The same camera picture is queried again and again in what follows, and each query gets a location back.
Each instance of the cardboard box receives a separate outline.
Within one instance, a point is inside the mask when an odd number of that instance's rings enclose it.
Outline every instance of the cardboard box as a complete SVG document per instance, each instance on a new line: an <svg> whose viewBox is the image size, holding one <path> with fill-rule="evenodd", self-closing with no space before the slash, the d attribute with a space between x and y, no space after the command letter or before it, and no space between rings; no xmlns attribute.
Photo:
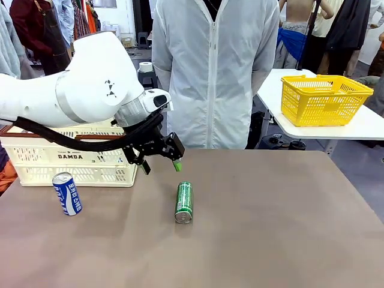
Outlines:
<svg viewBox="0 0 384 288"><path fill-rule="evenodd" d="M133 45L133 39L131 37L128 37L128 38L123 38L121 40L121 43L122 45L124 46L124 48L131 48L131 47L134 47Z"/></svg>

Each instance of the yellow basket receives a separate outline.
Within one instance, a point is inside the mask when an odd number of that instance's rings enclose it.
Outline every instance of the yellow basket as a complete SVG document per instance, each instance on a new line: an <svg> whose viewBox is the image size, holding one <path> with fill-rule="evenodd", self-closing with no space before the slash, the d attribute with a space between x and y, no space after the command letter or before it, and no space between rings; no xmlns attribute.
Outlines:
<svg viewBox="0 0 384 288"><path fill-rule="evenodd" d="M286 76L281 111L295 126L342 126L373 90L343 76Z"/></svg>

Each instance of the can lid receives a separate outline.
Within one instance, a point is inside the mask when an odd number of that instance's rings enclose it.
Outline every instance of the can lid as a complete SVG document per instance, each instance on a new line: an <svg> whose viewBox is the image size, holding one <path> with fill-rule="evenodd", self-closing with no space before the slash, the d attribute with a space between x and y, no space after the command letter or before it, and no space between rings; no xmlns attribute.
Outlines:
<svg viewBox="0 0 384 288"><path fill-rule="evenodd" d="M53 184L65 184L65 183L67 183L71 179L72 179L72 175L70 173L68 173L68 172L61 172L59 174L56 174L52 178L52 183Z"/></svg>

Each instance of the green can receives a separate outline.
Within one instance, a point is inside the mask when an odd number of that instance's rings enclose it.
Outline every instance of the green can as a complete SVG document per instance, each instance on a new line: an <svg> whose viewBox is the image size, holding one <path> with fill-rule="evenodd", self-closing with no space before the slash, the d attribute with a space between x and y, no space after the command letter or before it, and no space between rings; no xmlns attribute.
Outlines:
<svg viewBox="0 0 384 288"><path fill-rule="evenodd" d="M175 219L177 223L188 224L193 217L193 190L189 182L181 182L178 187Z"/></svg>

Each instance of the blue can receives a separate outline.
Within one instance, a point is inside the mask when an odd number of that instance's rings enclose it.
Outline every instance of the blue can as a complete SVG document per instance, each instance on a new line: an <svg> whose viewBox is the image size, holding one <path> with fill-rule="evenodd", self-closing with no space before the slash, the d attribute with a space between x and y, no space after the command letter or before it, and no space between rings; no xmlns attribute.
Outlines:
<svg viewBox="0 0 384 288"><path fill-rule="evenodd" d="M73 216L83 209L76 185L70 173L62 172L55 175L52 179L52 184L59 196L65 214Z"/></svg>

